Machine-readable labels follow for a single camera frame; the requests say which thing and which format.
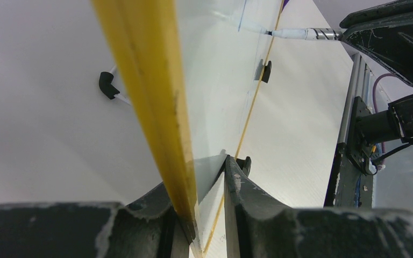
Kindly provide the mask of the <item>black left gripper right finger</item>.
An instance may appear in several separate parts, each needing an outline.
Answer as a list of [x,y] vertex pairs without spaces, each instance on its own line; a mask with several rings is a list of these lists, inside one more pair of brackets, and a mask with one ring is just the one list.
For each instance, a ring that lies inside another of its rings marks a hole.
[[228,257],[413,257],[413,212],[293,209],[248,178],[251,159],[224,161]]

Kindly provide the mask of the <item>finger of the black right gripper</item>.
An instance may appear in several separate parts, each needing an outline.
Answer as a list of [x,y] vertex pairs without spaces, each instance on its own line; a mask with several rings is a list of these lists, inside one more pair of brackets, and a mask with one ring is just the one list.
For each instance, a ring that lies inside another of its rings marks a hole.
[[399,0],[348,14],[340,23],[340,28],[413,12],[413,0]]
[[341,40],[413,87],[413,12],[353,25]]

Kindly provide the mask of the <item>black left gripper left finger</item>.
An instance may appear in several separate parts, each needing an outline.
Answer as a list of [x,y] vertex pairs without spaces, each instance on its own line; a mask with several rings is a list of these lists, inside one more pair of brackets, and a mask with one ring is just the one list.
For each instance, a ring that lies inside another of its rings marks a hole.
[[163,184],[134,202],[0,204],[0,257],[188,257]]

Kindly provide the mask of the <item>blue white marker pen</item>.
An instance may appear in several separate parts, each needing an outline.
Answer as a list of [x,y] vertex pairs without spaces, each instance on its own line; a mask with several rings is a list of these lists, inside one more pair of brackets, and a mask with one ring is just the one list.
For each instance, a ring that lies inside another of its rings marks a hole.
[[344,32],[346,29],[342,28],[283,28],[266,31],[265,35],[282,39],[339,41]]

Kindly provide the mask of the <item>yellow framed whiteboard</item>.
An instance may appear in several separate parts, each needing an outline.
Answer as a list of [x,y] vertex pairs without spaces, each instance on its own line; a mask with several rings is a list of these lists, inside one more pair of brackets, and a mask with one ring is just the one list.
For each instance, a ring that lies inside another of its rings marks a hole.
[[282,1],[92,1],[188,241],[205,257]]

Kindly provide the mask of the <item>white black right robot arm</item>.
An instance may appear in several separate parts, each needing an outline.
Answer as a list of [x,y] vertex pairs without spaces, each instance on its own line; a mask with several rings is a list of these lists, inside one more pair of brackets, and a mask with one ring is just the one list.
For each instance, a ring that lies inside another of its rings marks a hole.
[[[413,88],[413,1],[393,1],[350,13],[339,26],[341,42],[366,54]],[[402,142],[413,144],[413,98],[389,104]]]

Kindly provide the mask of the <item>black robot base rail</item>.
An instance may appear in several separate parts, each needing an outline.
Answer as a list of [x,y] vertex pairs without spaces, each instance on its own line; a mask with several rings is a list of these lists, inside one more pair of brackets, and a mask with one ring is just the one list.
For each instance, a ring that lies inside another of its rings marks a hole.
[[372,207],[374,175],[369,166],[379,135],[372,128],[374,121],[364,100],[354,97],[340,128],[324,207]]

